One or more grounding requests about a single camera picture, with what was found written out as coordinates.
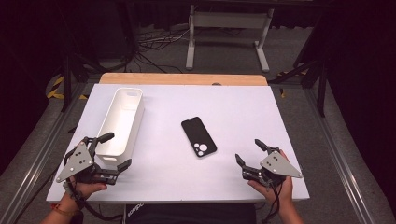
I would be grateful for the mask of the black curtain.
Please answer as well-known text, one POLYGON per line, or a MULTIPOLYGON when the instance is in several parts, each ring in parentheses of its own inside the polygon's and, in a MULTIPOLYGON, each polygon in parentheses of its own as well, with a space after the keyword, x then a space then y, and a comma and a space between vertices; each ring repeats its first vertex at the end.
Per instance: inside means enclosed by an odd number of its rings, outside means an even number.
POLYGON ((396 0, 332 0, 329 74, 357 148, 396 216, 396 0))
POLYGON ((53 0, 0 0, 0 175, 49 103, 61 66, 54 12, 53 0))

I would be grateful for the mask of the grey metal stand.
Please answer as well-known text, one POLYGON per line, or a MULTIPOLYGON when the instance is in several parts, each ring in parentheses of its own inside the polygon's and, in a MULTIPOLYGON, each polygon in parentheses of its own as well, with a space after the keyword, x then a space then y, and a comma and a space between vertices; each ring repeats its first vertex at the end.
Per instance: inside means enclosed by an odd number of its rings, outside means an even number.
POLYGON ((254 47, 264 73, 270 71, 264 53, 264 42, 267 37, 275 10, 268 9, 265 13, 236 13, 236 12, 202 12, 190 6, 189 16, 189 45, 186 58, 186 69, 192 70, 194 65, 196 27, 204 28, 235 28, 235 29, 260 29, 261 37, 254 42, 254 47))

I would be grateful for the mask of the person's right hand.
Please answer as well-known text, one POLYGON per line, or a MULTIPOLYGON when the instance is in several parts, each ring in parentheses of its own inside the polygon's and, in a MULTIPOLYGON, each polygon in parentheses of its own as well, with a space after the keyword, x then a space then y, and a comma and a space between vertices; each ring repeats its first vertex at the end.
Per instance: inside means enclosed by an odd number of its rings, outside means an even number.
MULTIPOLYGON (((274 203, 276 201, 276 195, 272 189, 267 189, 260 183, 249 180, 247 182, 251 187, 262 194, 268 203, 274 203)), ((279 215, 282 218, 288 217, 290 212, 294 210, 294 205, 292 202, 292 180, 290 176, 287 176, 282 186, 277 188, 278 199, 280 202, 279 215)))

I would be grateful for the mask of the aluminium floor rail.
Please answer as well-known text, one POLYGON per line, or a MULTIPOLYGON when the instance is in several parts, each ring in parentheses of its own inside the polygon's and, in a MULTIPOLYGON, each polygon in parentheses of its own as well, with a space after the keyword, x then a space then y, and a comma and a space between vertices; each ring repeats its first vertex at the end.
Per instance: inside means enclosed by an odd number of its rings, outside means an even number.
POLYGON ((309 106, 313 110, 314 117, 318 122, 318 126, 325 136, 327 145, 329 147, 329 153, 332 157, 332 162, 337 170, 338 175, 340 176, 341 182, 360 224, 376 224, 374 217, 370 213, 367 204, 363 199, 363 195, 361 194, 361 190, 358 186, 355 176, 352 174, 350 167, 347 164, 347 160, 333 139, 327 120, 323 118, 318 112, 316 95, 312 90, 304 90, 304 95, 309 106))
POLYGON ((72 103, 50 99, 49 105, 21 149, 0 175, 0 224, 38 224, 50 211, 46 201, 54 171, 78 125, 92 91, 91 84, 77 84, 72 103))

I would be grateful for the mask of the person's left hand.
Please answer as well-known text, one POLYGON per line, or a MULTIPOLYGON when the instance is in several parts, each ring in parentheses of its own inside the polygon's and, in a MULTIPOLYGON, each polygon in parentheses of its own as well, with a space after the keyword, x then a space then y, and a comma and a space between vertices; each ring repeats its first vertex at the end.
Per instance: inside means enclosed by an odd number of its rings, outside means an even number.
POLYGON ((107 185, 105 183, 78 183, 73 177, 71 177, 70 180, 73 188, 84 200, 89 199, 90 196, 95 192, 107 189, 107 185))

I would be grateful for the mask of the person's black shirt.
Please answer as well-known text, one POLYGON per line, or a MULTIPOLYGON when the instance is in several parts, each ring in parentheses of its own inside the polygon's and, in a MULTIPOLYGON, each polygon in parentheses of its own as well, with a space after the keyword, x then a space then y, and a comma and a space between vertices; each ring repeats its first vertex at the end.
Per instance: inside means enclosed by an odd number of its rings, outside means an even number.
POLYGON ((253 203, 127 204, 122 224, 256 224, 253 203))

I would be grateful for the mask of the black tripod stand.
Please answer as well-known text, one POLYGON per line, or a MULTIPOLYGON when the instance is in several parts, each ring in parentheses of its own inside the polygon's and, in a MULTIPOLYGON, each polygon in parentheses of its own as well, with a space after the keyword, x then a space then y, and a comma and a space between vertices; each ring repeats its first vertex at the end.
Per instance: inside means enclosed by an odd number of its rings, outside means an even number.
POLYGON ((332 39, 328 35, 332 35, 332 32, 326 28, 326 21, 319 19, 298 54, 293 69, 268 81, 269 84, 280 84, 305 71, 300 85, 303 89, 311 89, 318 81, 317 110, 322 117, 325 116, 326 62, 332 51, 332 39))

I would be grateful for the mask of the white plastic storage bin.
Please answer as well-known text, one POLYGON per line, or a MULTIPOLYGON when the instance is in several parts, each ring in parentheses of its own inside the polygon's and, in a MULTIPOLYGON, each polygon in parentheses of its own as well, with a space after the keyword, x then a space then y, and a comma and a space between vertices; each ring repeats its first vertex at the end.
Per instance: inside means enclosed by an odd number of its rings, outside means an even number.
POLYGON ((142 90, 116 90, 98 134, 114 133, 114 137, 95 150, 104 164, 116 166, 132 158, 144 110, 142 90))

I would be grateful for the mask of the black phone case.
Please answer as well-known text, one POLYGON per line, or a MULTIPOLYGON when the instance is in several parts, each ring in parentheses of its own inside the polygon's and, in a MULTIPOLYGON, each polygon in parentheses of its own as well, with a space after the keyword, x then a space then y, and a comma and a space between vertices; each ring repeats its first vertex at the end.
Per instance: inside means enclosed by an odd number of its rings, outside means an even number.
POLYGON ((183 120, 181 126, 198 158, 203 158, 218 150, 215 142, 199 117, 183 120))

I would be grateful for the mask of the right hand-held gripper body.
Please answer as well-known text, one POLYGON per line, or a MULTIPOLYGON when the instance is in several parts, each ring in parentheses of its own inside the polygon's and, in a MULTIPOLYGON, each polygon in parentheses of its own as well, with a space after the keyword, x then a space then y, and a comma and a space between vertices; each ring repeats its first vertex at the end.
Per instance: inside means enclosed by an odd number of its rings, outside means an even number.
POLYGON ((261 168, 247 166, 242 161, 242 177, 254 180, 267 188, 276 188, 281 185, 287 176, 302 178, 303 175, 286 158, 280 154, 278 147, 264 147, 268 156, 260 161, 261 168))

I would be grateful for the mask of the yellow black floor tape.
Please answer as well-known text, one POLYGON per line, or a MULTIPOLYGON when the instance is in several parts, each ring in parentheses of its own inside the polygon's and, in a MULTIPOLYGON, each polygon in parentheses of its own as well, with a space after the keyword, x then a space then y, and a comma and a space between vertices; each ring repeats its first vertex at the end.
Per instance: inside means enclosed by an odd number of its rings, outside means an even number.
POLYGON ((59 76, 59 77, 56 78, 56 80, 52 84, 52 87, 50 88, 49 92, 47 93, 47 98, 48 99, 51 99, 51 98, 61 99, 61 100, 64 99, 64 94, 57 92, 57 90, 63 84, 63 82, 64 82, 64 77, 63 76, 59 76))

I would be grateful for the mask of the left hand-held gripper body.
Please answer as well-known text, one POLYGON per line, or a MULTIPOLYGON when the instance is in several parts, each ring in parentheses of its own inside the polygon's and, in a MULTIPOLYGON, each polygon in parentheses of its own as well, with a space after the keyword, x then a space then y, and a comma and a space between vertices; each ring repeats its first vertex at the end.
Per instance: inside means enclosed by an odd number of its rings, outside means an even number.
POLYGON ((61 183, 73 177, 78 183, 105 183, 115 185, 119 176, 117 170, 102 169, 95 161, 98 144, 91 137, 84 137, 64 158, 64 168, 56 177, 61 183))

